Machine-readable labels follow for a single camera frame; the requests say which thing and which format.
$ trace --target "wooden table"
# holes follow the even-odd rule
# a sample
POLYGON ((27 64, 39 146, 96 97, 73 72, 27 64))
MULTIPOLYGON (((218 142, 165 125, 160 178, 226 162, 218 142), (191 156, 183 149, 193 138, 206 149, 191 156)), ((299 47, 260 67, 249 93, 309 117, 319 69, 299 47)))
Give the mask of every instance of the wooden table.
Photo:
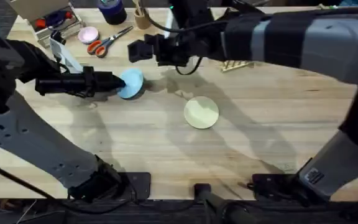
MULTIPOLYGON (((309 8, 263 8, 266 12, 303 9, 309 8)), ((110 26, 97 9, 78 9, 103 37, 134 23, 133 10, 127 12, 125 23, 110 26)), ((215 15, 222 12, 214 9, 215 15)), ((165 23, 166 9, 150 9, 150 14, 165 23)), ((207 182, 224 198, 253 199, 252 192, 238 183, 246 183, 254 173, 296 172, 336 132, 356 90, 317 73, 266 63, 221 73, 220 63, 204 60, 191 76, 181 76, 173 67, 158 67, 155 60, 130 63, 127 44, 157 32, 154 27, 135 28, 104 59, 89 56, 76 37, 67 40, 78 61, 95 70, 118 75, 127 68, 142 69, 147 91, 136 100, 42 97, 34 91, 34 83, 17 87, 44 120, 75 144, 119 170, 150 172, 151 198, 192 198, 193 184, 207 182), (207 96, 218 104, 221 115, 211 129, 197 130, 186 123, 184 105, 194 96, 207 96)), ((8 38, 35 44, 21 18, 8 38)), ((66 189, 53 177, 2 149, 0 166, 55 197, 66 197, 66 189)), ((40 196, 0 176, 0 197, 40 196)), ((333 197, 357 199, 358 180, 333 197)))

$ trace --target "wooden cup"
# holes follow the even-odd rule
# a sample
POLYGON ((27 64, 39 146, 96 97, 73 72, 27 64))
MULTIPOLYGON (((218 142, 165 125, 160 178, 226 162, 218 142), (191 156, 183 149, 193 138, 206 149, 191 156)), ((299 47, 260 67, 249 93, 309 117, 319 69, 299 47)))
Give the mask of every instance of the wooden cup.
POLYGON ((139 29, 147 29, 150 27, 150 21, 145 17, 144 13, 143 16, 140 16, 137 10, 135 10, 135 23, 139 29))

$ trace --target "round coaster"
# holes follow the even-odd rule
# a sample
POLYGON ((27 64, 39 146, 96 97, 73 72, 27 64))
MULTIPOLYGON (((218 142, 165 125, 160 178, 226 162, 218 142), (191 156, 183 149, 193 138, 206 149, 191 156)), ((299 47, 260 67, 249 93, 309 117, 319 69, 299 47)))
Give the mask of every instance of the round coaster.
POLYGON ((121 73, 120 78, 124 80, 125 87, 118 91, 118 95, 123 99, 135 96, 143 85, 143 73, 137 68, 130 68, 121 73))
POLYGON ((189 100, 185 106, 187 123, 198 129, 210 128, 219 118, 216 103, 205 96, 197 96, 189 100))
POLYGON ((78 39, 84 44, 90 44, 99 38, 99 32, 95 27, 84 27, 80 29, 78 39))

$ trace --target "teal object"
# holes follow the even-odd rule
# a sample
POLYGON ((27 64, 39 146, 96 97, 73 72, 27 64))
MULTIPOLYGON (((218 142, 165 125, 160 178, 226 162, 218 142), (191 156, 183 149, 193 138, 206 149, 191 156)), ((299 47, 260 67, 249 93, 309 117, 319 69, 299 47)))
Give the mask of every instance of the teal object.
POLYGON ((143 73, 140 69, 130 68, 121 73, 120 79, 124 80, 125 87, 117 94, 123 99, 134 97, 143 86, 143 73))

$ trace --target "wooden stick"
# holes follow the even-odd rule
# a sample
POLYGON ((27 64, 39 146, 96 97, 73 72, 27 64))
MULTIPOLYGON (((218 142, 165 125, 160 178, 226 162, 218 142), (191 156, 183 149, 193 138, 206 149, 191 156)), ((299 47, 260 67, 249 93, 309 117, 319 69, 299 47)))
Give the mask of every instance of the wooden stick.
POLYGON ((132 0, 135 4, 135 7, 136 7, 136 11, 137 11, 137 14, 139 16, 143 16, 143 12, 142 12, 142 9, 140 8, 140 5, 139 5, 139 0, 132 0))

